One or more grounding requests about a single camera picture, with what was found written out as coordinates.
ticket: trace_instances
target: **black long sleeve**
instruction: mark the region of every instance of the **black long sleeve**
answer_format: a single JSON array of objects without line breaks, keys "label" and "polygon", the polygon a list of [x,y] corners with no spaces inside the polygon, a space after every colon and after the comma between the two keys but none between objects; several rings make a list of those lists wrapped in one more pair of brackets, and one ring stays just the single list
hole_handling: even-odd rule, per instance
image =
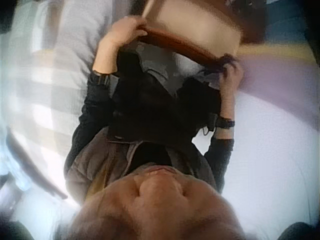
[{"label": "black long sleeve", "polygon": [[233,139],[211,138],[209,150],[204,154],[215,180],[216,190],[221,193],[225,184],[225,173],[234,147]]},{"label": "black long sleeve", "polygon": [[71,150],[64,164],[65,176],[81,150],[112,120],[114,104],[109,97],[109,87],[96,84],[94,78],[97,78],[94,73],[88,77],[87,95],[82,107],[82,115],[79,117],[80,123],[72,136]]}]

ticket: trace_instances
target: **person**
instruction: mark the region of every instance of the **person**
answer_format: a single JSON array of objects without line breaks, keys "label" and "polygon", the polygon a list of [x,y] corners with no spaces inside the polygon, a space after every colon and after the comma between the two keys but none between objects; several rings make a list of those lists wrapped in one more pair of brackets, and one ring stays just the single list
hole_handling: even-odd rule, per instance
[{"label": "person", "polygon": [[[136,54],[121,50],[147,35],[146,23],[120,19],[98,44],[64,166],[67,189],[83,205],[66,239],[245,239],[221,196],[244,71],[232,58],[219,90],[194,76],[172,96]],[[204,155],[192,143],[203,127],[214,129]]]}]

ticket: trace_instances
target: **finger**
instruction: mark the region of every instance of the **finger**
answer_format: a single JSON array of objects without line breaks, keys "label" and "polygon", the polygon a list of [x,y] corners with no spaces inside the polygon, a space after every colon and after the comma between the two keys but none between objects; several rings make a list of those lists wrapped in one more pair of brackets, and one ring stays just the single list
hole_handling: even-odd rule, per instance
[{"label": "finger", "polygon": [[232,64],[227,63],[224,65],[224,68],[226,69],[227,77],[235,74],[235,68],[232,66]]},{"label": "finger", "polygon": [[233,62],[234,66],[235,66],[235,71],[239,72],[239,73],[243,73],[244,69],[242,68],[242,66],[240,65],[240,63],[238,61],[234,61]]},{"label": "finger", "polygon": [[148,33],[145,30],[137,30],[134,33],[134,36],[137,37],[142,37],[142,36],[147,36]]},{"label": "finger", "polygon": [[221,72],[220,74],[219,74],[219,83],[221,84],[223,81],[224,81],[224,74]]},{"label": "finger", "polygon": [[138,15],[127,16],[127,18],[130,18],[132,21],[134,21],[134,24],[137,27],[147,24],[147,20],[141,16],[138,16]]}]

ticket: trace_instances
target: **black wristband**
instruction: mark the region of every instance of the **black wristband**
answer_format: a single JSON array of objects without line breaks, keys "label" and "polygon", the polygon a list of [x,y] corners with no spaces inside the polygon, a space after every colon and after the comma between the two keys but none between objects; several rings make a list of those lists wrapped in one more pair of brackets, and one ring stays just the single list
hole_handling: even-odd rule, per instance
[{"label": "black wristband", "polygon": [[212,132],[215,130],[215,128],[230,129],[233,128],[236,124],[235,121],[221,117],[218,114],[212,112],[209,113],[208,118],[208,130]]},{"label": "black wristband", "polygon": [[107,87],[109,85],[110,74],[99,73],[93,70],[90,80],[94,85],[104,85]]}]

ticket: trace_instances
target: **bed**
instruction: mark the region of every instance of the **bed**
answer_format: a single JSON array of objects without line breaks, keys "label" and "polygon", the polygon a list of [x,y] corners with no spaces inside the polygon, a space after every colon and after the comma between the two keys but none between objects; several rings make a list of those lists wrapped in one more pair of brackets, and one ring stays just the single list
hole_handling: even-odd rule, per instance
[{"label": "bed", "polygon": [[[13,20],[3,74],[3,122],[39,171],[66,194],[63,165],[79,123],[97,43],[112,22],[137,7],[132,4],[33,2],[27,16],[25,4]],[[55,12],[56,34],[44,20],[52,6],[61,10]],[[23,23],[31,16],[31,23]],[[303,39],[282,45],[283,36],[272,34],[277,24],[267,29],[266,44],[239,50],[245,79],[236,100],[235,145],[223,191],[248,238],[263,240],[277,239],[295,222],[315,226],[319,221],[319,68]],[[183,77],[201,69],[164,49],[142,43],[131,47],[139,52],[145,69],[165,76],[159,81],[170,93]],[[194,138],[202,153],[210,137],[200,131]]]}]

